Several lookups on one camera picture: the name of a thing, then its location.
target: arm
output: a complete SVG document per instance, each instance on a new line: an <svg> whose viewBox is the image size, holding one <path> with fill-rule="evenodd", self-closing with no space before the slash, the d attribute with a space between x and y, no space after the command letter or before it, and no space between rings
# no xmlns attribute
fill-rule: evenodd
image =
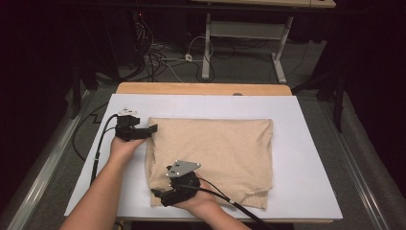
<svg viewBox="0 0 406 230"><path fill-rule="evenodd" d="M210 190L210 186L203 180L200 180L200 187ZM245 224L233 218L218 205L214 195L199 191L196 196L177 203L174 205L177 208L189 211L195 217L202 219L209 224L214 230L245 230L250 229Z"/></svg>
<svg viewBox="0 0 406 230"><path fill-rule="evenodd" d="M145 140L113 138L107 163L60 229L108 229L114 225L123 174L135 149Z"/></svg>

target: table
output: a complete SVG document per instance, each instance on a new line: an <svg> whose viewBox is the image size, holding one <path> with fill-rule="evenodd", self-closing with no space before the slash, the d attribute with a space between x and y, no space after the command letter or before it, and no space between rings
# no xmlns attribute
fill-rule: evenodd
<svg viewBox="0 0 406 230"><path fill-rule="evenodd" d="M282 6L294 8L335 8L333 0L193 0L196 2L212 3L232 3L232 4L249 4L265 6ZM285 24L264 24L264 23L245 23L232 21L215 21L212 20L210 13L206 18L206 41L205 52L202 67L202 79L207 80L210 77L210 37L211 36L228 36L228 37L250 37L259 39L273 39L280 42L278 51L272 53L272 61L275 66L279 83L286 83L286 78L281 65L281 56L284 44L289 35L290 27L293 22L293 16L286 19Z"/></svg>
<svg viewBox="0 0 406 230"><path fill-rule="evenodd" d="M266 211L255 208L248 210L272 222L332 222L342 218L299 103L296 97L291 96L287 86L152 82L122 83L117 94L112 96L68 204L66 216L89 187L92 159L106 120L124 106L138 111L140 127L147 126L147 117L150 116L239 119L269 118L271 114L275 124L272 140L274 188L270 191ZM108 158L108 140L113 135L113 132L107 132L104 136L99 170ZM150 191L144 171L145 151L145 144L137 148L137 157L131 160L124 174L118 218L154 221L194 219L184 210L149 206ZM238 210L224 209L238 219L247 220Z"/></svg>

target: fabric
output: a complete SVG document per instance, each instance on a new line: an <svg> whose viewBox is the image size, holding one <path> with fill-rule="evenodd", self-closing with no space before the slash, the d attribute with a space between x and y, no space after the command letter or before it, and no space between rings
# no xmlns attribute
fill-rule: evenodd
<svg viewBox="0 0 406 230"><path fill-rule="evenodd" d="M155 124L158 131L147 140L150 189L170 190L167 166L175 160L189 161L200 163L196 172L230 199L267 208L272 188L272 120L148 119L149 126ZM151 205L161 205L153 194Z"/></svg>

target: wooden edge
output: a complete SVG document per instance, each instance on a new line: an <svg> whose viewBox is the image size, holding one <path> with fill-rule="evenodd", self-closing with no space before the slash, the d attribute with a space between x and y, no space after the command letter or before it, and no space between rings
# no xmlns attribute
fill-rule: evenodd
<svg viewBox="0 0 406 230"><path fill-rule="evenodd" d="M259 5L259 6L274 6L274 7L303 7L309 8L311 0L307 1L266 1L266 0L192 0L195 2L204 3L224 3L224 4L238 4L238 5Z"/></svg>
<svg viewBox="0 0 406 230"><path fill-rule="evenodd" d="M311 0L310 8L335 8L334 0Z"/></svg>
<svg viewBox="0 0 406 230"><path fill-rule="evenodd" d="M292 96L283 84L123 82L117 94Z"/></svg>

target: metal bracket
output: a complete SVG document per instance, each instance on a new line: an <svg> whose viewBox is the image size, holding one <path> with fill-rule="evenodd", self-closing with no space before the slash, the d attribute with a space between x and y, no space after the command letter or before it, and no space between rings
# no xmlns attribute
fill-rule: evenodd
<svg viewBox="0 0 406 230"><path fill-rule="evenodd" d="M180 177L198 168L200 168L199 163L176 160L175 163L173 163L172 167L168 168L167 177L169 178Z"/></svg>

